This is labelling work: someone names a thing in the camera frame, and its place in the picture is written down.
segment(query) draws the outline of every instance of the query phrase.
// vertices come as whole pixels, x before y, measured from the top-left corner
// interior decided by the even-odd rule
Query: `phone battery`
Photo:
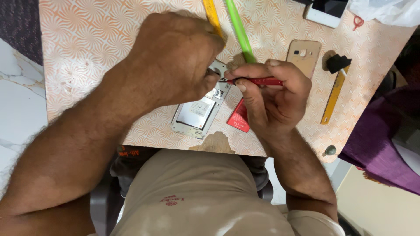
[[[203,129],[215,104],[215,101],[207,97],[195,102],[184,103],[176,121]]]

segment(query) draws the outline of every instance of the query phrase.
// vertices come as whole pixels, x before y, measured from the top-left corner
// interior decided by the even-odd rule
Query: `white phone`
[[[303,18],[336,28],[348,2],[349,0],[314,0],[306,7]]]

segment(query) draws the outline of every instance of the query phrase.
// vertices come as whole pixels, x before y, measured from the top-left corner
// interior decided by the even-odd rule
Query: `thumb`
[[[238,79],[235,84],[244,96],[248,119],[251,119],[253,123],[266,123],[268,120],[267,113],[265,112],[264,99],[258,85],[247,79]]]

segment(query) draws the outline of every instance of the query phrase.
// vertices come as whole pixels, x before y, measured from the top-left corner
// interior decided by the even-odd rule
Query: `green pen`
[[[239,17],[238,10],[236,9],[233,0],[226,0],[226,7],[228,8],[229,15],[231,16],[232,24],[234,25],[236,36],[238,37],[245,60],[248,63],[256,63],[257,61],[252,53],[251,45],[249,44],[244,25],[241,22],[241,18]]]

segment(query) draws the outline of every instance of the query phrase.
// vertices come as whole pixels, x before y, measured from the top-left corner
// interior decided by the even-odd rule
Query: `purple cloth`
[[[356,123],[339,158],[361,167],[381,183],[420,195],[420,176],[401,158],[391,139],[401,111],[420,110],[420,87],[401,87],[370,103]]]

